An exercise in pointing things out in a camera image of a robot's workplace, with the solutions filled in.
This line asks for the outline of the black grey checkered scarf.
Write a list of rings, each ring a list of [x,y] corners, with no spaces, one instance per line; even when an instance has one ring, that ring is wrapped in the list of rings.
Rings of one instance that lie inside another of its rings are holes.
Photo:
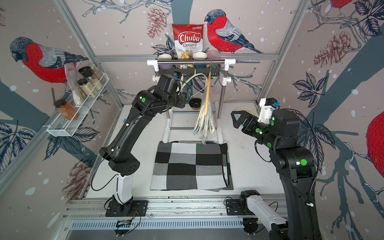
[[[159,142],[151,191],[233,189],[227,143]]]

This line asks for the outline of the blue cream plaid scarf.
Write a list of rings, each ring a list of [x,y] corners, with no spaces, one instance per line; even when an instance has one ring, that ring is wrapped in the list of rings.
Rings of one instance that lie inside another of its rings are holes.
[[[207,143],[208,133],[213,134],[216,130],[210,100],[202,105],[193,130],[194,136],[200,136],[203,145]]]

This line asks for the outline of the orange wooden hanger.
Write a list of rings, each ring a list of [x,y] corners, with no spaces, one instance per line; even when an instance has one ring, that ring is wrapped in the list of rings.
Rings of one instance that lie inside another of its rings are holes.
[[[212,65],[213,65],[213,62],[210,62],[210,72],[209,72],[209,76],[208,76],[208,80],[207,80],[207,84],[206,84],[207,89],[206,89],[206,101],[205,101],[205,111],[204,111],[205,119],[207,119],[208,108],[209,108],[209,95],[210,95],[210,88],[211,88]]]

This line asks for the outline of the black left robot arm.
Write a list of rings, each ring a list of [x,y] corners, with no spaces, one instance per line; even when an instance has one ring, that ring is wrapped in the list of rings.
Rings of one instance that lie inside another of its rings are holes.
[[[124,208],[132,204],[133,174],[140,162],[132,149],[145,127],[157,115],[172,109],[184,108],[187,94],[182,90],[182,81],[174,75],[161,75],[158,83],[140,91],[132,102],[129,115],[115,139],[100,149],[99,153],[108,161],[109,167],[118,173],[117,190],[113,203]]]

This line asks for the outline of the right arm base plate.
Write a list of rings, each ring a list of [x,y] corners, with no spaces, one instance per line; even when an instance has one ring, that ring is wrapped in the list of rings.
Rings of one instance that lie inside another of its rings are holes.
[[[254,216],[255,215],[241,206],[239,199],[227,197],[224,199],[224,206],[226,207],[228,216]]]

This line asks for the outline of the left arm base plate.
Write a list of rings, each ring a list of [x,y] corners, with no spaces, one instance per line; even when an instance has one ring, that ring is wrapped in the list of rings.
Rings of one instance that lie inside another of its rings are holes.
[[[133,200],[121,205],[116,199],[109,202],[106,207],[106,217],[145,217],[149,201]]]

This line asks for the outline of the cream wooden hanger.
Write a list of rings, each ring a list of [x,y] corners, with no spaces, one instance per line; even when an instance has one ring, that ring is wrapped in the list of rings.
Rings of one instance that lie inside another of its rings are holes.
[[[181,65],[182,82],[180,91],[186,92],[190,95],[201,93],[203,94],[206,89],[208,77],[204,73],[198,73],[192,65]]]

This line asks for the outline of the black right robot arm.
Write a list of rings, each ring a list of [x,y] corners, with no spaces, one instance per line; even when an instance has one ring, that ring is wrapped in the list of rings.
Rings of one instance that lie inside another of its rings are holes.
[[[312,153],[298,145],[300,119],[288,109],[273,110],[270,122],[259,122],[247,111],[231,113],[233,125],[269,148],[270,161],[282,182],[288,217],[281,218],[254,190],[240,195],[241,210],[252,213],[264,225],[271,240],[322,239],[314,186],[317,170]]]

